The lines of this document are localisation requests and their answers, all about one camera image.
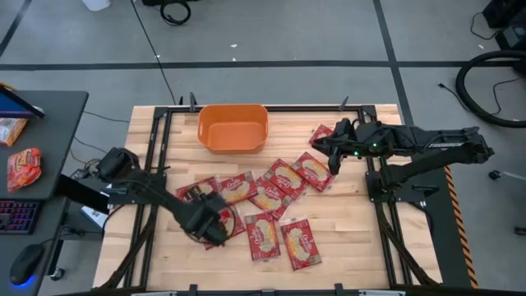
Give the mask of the grey leg with caster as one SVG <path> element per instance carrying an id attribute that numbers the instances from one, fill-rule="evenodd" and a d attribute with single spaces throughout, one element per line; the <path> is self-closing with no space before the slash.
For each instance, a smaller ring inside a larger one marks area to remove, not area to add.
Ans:
<path id="1" fill-rule="evenodd" d="M 518 180 L 526 182 L 526 176 L 522 176 L 522 175 L 518 175 L 515 173 L 506 172 L 506 171 L 499 171 L 499 170 L 492 170 L 491 172 L 488 173 L 488 177 L 491 180 L 497 180 L 501 177 L 509 177 L 509 178 L 514 178 L 514 179 L 518 179 Z"/>

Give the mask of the orange plastic basket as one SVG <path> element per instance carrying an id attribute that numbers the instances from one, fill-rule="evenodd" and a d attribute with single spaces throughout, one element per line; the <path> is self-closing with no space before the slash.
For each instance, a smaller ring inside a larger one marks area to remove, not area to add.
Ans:
<path id="1" fill-rule="evenodd" d="M 261 104 L 212 104 L 201 109 L 197 138 L 220 155 L 255 154 L 269 135 L 269 114 Z"/>

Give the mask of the black computer mouse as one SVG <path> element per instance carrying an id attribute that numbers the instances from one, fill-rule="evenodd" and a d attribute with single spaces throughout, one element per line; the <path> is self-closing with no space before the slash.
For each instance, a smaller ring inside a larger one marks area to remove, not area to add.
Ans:
<path id="1" fill-rule="evenodd" d="M 31 244 L 21 250 L 11 265 L 9 280 L 15 286 L 21 286 L 30 281 L 44 254 L 41 244 Z"/>

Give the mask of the orange-red snack bag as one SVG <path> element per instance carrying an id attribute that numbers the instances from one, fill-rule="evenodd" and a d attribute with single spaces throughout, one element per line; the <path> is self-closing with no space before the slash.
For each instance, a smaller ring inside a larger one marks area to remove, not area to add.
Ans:
<path id="1" fill-rule="evenodd" d="M 28 148 L 7 160 L 7 191 L 13 193 L 34 183 L 41 175 L 41 151 Z"/>

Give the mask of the black platform with hazard stripe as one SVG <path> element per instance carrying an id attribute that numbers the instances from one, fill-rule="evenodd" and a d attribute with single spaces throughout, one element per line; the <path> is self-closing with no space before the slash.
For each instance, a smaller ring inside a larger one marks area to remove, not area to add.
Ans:
<path id="1" fill-rule="evenodd" d="M 417 183 L 437 188 L 425 198 L 424 208 L 432 223 L 431 239 L 443 283 L 450 287 L 477 289 L 478 279 L 451 167 L 446 165 L 420 175 Z"/>

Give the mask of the backlit black keyboard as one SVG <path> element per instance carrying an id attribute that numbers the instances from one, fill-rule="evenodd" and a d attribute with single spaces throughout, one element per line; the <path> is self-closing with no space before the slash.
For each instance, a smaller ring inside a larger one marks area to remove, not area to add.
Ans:
<path id="1" fill-rule="evenodd" d="M 32 234 L 41 206 L 41 201 L 0 200 L 0 234 Z"/>

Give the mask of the white booklet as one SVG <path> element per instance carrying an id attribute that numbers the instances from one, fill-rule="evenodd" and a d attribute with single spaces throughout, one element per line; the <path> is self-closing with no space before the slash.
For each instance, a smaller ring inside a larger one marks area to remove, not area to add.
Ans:
<path id="1" fill-rule="evenodd" d="M 98 212 L 97 210 L 93 210 L 87 206 L 81 207 L 81 213 L 85 215 L 91 222 L 93 222 L 100 229 L 104 227 L 105 222 L 108 218 L 106 214 Z"/>

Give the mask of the dark grey desk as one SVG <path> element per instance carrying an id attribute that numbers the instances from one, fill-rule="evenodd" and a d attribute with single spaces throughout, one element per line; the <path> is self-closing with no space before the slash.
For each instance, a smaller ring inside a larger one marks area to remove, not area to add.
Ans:
<path id="1" fill-rule="evenodd" d="M 54 242 L 65 217 L 66 197 L 56 197 L 55 189 L 62 175 L 73 137 L 81 119 L 88 94 L 85 91 L 21 90 L 26 102 L 42 108 L 45 116 L 31 119 L 11 147 L 0 146 L 0 199 L 38 200 L 42 209 L 32 234 L 0 234 L 0 296 L 36 296 L 53 256 Z M 38 148 L 43 155 L 43 173 L 28 187 L 7 192 L 7 159 L 27 148 Z M 21 286 L 9 280 L 12 263 L 30 244 L 42 243 L 44 254 L 33 277 Z"/>

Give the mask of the red popcorn bag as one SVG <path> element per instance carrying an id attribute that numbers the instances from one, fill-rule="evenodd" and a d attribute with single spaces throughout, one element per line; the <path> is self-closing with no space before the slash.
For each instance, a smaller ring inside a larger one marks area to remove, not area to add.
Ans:
<path id="1" fill-rule="evenodd" d="M 275 221 L 270 213 L 247 215 L 244 223 L 253 261 L 268 261 L 280 256 Z"/>
<path id="2" fill-rule="evenodd" d="M 256 195 L 250 198 L 250 202 L 278 221 L 293 202 L 293 198 L 268 179 L 259 177 L 256 180 Z"/>
<path id="3" fill-rule="evenodd" d="M 190 185 L 186 185 L 185 187 L 178 188 L 175 191 L 175 197 L 182 201 L 190 201 L 189 200 L 189 189 L 196 185 L 198 185 L 200 189 L 206 194 L 209 194 L 211 192 L 217 192 L 219 190 L 219 186 L 216 181 L 216 178 L 210 177 L 210 178 L 202 179 L 201 181 L 192 183 Z"/>
<path id="4" fill-rule="evenodd" d="M 301 154 L 291 168 L 318 192 L 323 192 L 334 180 L 330 171 L 308 152 Z"/>
<path id="5" fill-rule="evenodd" d="M 219 193 L 229 205 L 245 201 L 257 194 L 256 180 L 253 178 L 251 171 L 228 178 L 219 185 Z"/>
<path id="6" fill-rule="evenodd" d="M 283 224 L 280 226 L 280 230 L 294 271 L 322 263 L 320 252 L 307 219 Z"/>
<path id="7" fill-rule="evenodd" d="M 315 140 L 330 136 L 333 133 L 333 130 L 323 124 L 319 124 L 314 130 L 313 133 L 309 139 L 310 144 L 314 144 Z"/>
<path id="8" fill-rule="evenodd" d="M 263 177 L 295 201 L 307 190 L 307 182 L 281 159 L 277 159 Z"/>
<path id="9" fill-rule="evenodd" d="M 235 206 L 228 206 L 219 211 L 220 222 L 225 227 L 228 238 L 235 237 L 246 231 L 241 216 Z"/>

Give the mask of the laptop with blue screen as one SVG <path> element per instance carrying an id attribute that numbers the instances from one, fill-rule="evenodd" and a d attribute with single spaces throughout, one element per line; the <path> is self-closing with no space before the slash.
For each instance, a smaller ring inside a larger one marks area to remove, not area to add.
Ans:
<path id="1" fill-rule="evenodd" d="M 0 118 L 43 118 L 44 112 L 0 86 Z"/>

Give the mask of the clear orange snack packet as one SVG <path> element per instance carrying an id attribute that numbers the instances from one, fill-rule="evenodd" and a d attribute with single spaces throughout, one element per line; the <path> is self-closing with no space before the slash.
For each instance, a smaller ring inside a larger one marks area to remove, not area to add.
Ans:
<path id="1" fill-rule="evenodd" d="M 27 118 L 0 118 L 0 144 L 13 146 L 27 122 Z"/>

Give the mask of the black metal table frame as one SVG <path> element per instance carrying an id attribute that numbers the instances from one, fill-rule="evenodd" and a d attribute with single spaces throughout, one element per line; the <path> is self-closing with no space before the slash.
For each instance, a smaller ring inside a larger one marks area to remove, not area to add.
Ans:
<path id="1" fill-rule="evenodd" d="M 208 177 L 225 179 L 246 171 L 261 176 L 276 160 L 293 162 L 310 150 L 312 130 L 333 127 L 342 118 L 354 119 L 356 109 L 339 111 L 328 105 L 289 105 L 272 108 L 269 134 L 263 150 L 250 155 L 217 155 L 198 140 L 198 116 L 179 111 L 170 122 L 161 122 L 150 136 L 155 110 L 136 106 L 127 131 L 126 148 L 144 160 L 148 151 L 164 159 L 167 188 L 180 187 Z M 269 261 L 251 259 L 246 234 L 222 247 L 206 249 L 189 239 L 166 210 L 157 214 L 150 254 L 147 287 L 150 290 L 383 289 L 388 286 L 385 257 L 376 210 L 367 197 L 367 162 L 348 158 L 330 188 L 308 188 L 284 213 L 283 221 L 308 220 L 321 263 L 294 271 L 286 253 Z"/>

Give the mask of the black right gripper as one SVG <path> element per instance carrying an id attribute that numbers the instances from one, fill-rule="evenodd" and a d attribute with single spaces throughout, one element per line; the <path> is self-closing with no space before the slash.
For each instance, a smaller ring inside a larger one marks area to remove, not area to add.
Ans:
<path id="1" fill-rule="evenodd" d="M 334 137 L 324 136 L 316 138 L 312 146 L 333 146 L 330 150 L 328 166 L 332 175 L 337 175 L 344 156 L 376 156 L 374 134 L 375 123 L 364 123 L 354 127 L 344 118 L 335 124 Z"/>

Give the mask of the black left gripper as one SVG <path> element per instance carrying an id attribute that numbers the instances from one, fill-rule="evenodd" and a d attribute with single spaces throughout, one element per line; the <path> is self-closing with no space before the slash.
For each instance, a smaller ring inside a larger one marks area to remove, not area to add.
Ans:
<path id="1" fill-rule="evenodd" d="M 182 229 L 212 245 L 224 245 L 227 232 L 220 222 L 219 211 L 227 207 L 226 201 L 218 192 L 206 194 L 198 185 L 189 189 L 189 200 L 184 204 Z"/>

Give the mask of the white container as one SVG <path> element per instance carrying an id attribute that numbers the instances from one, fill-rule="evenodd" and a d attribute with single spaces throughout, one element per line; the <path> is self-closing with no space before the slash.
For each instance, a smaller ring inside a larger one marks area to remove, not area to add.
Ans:
<path id="1" fill-rule="evenodd" d="M 111 6 L 111 0 L 81 0 L 91 12 L 99 12 Z"/>

